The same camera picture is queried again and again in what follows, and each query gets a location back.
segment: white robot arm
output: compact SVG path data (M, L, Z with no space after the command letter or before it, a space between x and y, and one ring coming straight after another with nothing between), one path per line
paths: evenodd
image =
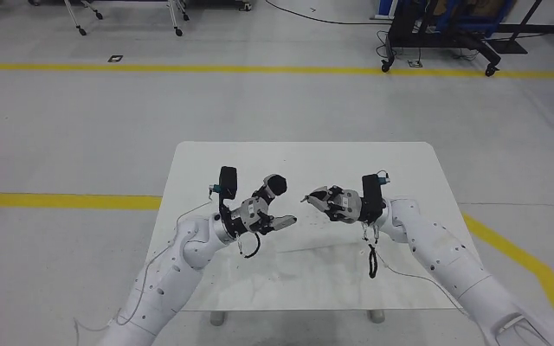
M111 322L100 346L151 346L187 303L218 250L252 232L258 247L246 256L250 258L260 246L258 233L265 235L296 222L294 216L275 218L267 212L271 201L287 191L282 176L268 176L252 197L232 211L223 201L235 199L235 168L222 167L219 184L209 191L219 194L219 213L177 220L175 237L138 274L125 307Z
M480 327L487 345L549 345L554 343L554 322L540 320L523 307L488 272L466 247L438 222L420 215L409 198L382 198L386 177L363 177L364 197L337 186L319 188L305 200L331 221L361 221L407 243L417 261L463 307Z

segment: yellow tape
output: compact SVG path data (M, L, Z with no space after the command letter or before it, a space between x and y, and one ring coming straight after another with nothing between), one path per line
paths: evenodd
M219 73L219 74L362 74L420 77L485 77L484 71L460 69L392 68L387 74L380 67L302 67L232 65L94 65L94 64L0 64L0 70L52 72L131 72L131 73ZM494 78L554 79L554 71L498 71Z
M0 193L0 208L90 208L158 210L162 197L155 195L58 195ZM469 231L534 273L554 307L554 272L525 250L491 228L464 214Z
M515 246L508 239L494 232L491 228L483 225L467 214L463 216L467 229L469 229L472 234L535 274L538 282L543 286L546 297L551 302L552 307L554 307L554 272L545 263L536 259L525 250Z
M158 210L154 195L57 195L0 193L0 207Z

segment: tabletop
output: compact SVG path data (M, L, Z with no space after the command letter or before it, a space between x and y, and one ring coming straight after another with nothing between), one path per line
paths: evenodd
M147 259L174 235L183 212L208 201L223 165L238 172L231 209L251 196L270 174L287 179L271 215L295 215L296 224L261 237L261 249L244 259L236 243L220 250L184 307L188 311L446 309L452 303L423 279L393 273L379 261L368 276L369 248L357 222L330 222L315 207L300 203L314 189L338 185L362 193L362 176L387 170L383 196L415 198L422 214L438 221L478 257L433 148L422 142L212 143L183 142L175 152ZM191 215L217 211L216 198ZM242 236L244 253L254 250L252 234ZM398 272L431 279L406 244L381 234L378 253Z

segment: gray floor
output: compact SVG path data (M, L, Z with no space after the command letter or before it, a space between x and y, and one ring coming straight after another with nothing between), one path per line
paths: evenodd
M363 21L359 0L279 4ZM75 6L0 3L0 63L379 67L378 29L333 26L279 12L191 10L172 32L161 3ZM554 41L523 41L507 70L545 70ZM417 51L407 50L398 67ZM482 70L423 50L425 68ZM161 195L177 143L196 141L426 141L461 210L550 267L554 233L554 80L303 74L124 74L0 71L0 191ZM103 324L142 265L156 213L0 209L0 344L72 345L72 317ZM475 239L485 265L540 313L552 309L535 277ZM83 332L81 344L99 336ZM482 344L456 310L236 313L214 328L181 313L157 345Z

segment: cart wheel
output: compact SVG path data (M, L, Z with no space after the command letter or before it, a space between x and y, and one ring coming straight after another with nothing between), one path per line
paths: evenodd
M485 76L491 77L496 71L498 71L498 69L494 65L488 64L488 66L486 67Z

